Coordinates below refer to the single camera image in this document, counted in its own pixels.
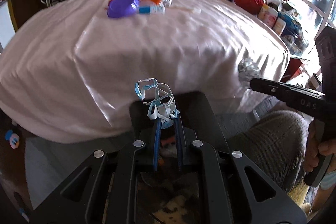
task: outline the white container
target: white container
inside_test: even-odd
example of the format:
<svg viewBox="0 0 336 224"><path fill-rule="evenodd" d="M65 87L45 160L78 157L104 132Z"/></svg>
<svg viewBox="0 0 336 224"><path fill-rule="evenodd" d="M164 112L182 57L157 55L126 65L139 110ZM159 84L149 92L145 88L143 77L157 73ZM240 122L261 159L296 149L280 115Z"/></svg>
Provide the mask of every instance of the white container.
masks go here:
<svg viewBox="0 0 336 224"><path fill-rule="evenodd" d="M284 31L285 27L286 27L286 22L284 22L281 18L278 18L272 30L278 36L280 36L282 32Z"/></svg>
<svg viewBox="0 0 336 224"><path fill-rule="evenodd" d="M272 7L269 7L268 11L266 12L265 18L263 19L263 22L272 29L275 22L277 21L277 18L278 11Z"/></svg>
<svg viewBox="0 0 336 224"><path fill-rule="evenodd" d="M258 18L263 21L265 16L266 16L266 13L269 9L269 6L267 4L264 4L262 7L261 7L261 10L259 12L259 15L258 15Z"/></svg>

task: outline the bottle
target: bottle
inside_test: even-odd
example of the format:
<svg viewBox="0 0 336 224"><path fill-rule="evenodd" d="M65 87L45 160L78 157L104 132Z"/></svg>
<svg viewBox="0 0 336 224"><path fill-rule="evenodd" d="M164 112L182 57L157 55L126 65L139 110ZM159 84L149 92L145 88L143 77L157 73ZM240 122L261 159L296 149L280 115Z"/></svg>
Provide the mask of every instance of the bottle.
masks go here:
<svg viewBox="0 0 336 224"><path fill-rule="evenodd" d="M139 7L139 14L164 14L166 11L163 5L151 5Z"/></svg>
<svg viewBox="0 0 336 224"><path fill-rule="evenodd" d="M285 27L286 27L286 22L284 22L281 18L278 18L272 30L278 36L280 36L282 32L284 31Z"/></svg>
<svg viewBox="0 0 336 224"><path fill-rule="evenodd" d="M258 15L258 18L263 21L265 16L266 16L266 13L269 9L269 6L267 4L264 4L262 7L261 7L261 10L259 12L259 15Z"/></svg>
<svg viewBox="0 0 336 224"><path fill-rule="evenodd" d="M265 18L263 19L263 22L272 29L275 22L277 21L277 18L278 11L272 7L269 7L268 11L266 12Z"/></svg>

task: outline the black handle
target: black handle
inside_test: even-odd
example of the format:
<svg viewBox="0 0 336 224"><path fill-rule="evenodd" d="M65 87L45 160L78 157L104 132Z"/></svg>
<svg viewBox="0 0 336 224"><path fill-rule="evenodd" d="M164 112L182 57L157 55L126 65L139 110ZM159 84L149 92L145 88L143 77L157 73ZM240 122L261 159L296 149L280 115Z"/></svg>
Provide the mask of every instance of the black handle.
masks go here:
<svg viewBox="0 0 336 224"><path fill-rule="evenodd" d="M320 142L329 141L335 138L335 129L332 128L331 122L323 123L315 120L316 125L316 139ZM324 175L326 174L333 155L323 156L318 154L319 164L314 168L313 172L308 173L304 177L304 182L312 187L318 187Z"/></svg>

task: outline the blue and white paper scrap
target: blue and white paper scrap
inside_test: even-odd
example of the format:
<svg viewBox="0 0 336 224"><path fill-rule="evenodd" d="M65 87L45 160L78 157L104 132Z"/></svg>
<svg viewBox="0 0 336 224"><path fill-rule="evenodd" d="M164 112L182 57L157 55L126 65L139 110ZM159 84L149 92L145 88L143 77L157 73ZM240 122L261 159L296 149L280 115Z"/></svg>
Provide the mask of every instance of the blue and white paper scrap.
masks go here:
<svg viewBox="0 0 336 224"><path fill-rule="evenodd" d="M139 88L139 83L148 82L147 85L144 85ZM176 109L174 96L168 85L163 83L158 83L155 78L148 78L145 80L138 81L135 83L135 92L141 101L145 99L146 90L154 89L155 98L153 101L147 103L143 102L145 105L149 105L147 116L151 120L160 118L162 122L161 129L168 128L173 125L173 119L177 118L177 115L180 113ZM165 98L169 98L168 102L161 103Z"/></svg>

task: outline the gray floor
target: gray floor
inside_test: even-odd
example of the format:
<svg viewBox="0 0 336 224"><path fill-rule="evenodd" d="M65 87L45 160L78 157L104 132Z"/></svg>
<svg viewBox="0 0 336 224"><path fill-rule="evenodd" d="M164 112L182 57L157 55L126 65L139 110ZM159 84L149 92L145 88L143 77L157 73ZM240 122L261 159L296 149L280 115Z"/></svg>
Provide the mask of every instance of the gray floor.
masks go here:
<svg viewBox="0 0 336 224"><path fill-rule="evenodd" d="M263 117L277 102L274 97L266 98L256 107L256 113L260 118ZM231 137L247 131L257 121L253 113L220 114L216 117L229 146ZM78 144L59 144L39 137L29 138L26 141L25 165L33 208L95 150L102 149L107 153L117 151L132 140L131 133Z"/></svg>

